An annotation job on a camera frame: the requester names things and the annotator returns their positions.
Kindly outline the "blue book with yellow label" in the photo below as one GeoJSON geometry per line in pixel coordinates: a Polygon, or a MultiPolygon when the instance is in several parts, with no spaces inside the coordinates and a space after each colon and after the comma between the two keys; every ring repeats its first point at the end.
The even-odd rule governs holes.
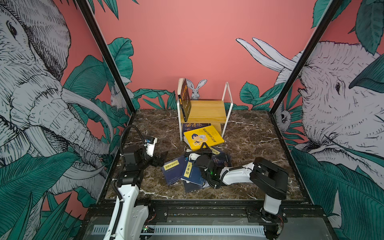
{"type": "Polygon", "coordinates": [[[187,161],[181,180],[198,186],[203,186],[205,184],[205,179],[202,177],[200,169],[194,166],[191,161],[187,161]]]}

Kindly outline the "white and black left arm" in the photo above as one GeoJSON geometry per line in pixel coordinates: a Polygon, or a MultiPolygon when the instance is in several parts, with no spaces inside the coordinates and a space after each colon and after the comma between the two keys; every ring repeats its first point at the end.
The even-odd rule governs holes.
{"type": "Polygon", "coordinates": [[[154,147],[138,145],[121,149],[124,167],[117,179],[113,180],[112,187],[117,194],[114,211],[109,227],[104,236],[105,240],[139,240],[143,226],[150,215],[148,202],[138,201],[145,169],[152,165],[162,167],[167,159],[168,152],[159,155],[149,155],[147,151],[154,152],[154,147]]]}

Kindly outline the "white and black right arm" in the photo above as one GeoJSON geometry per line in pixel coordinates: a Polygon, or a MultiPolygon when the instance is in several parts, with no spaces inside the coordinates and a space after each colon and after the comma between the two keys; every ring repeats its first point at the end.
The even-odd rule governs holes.
{"type": "Polygon", "coordinates": [[[239,167],[219,167],[212,160],[212,155],[207,145],[186,153],[210,187],[220,189],[232,184],[253,183],[265,193],[262,211],[274,216],[280,214],[281,202],[287,198],[289,178],[283,168],[262,157],[239,167]]]}

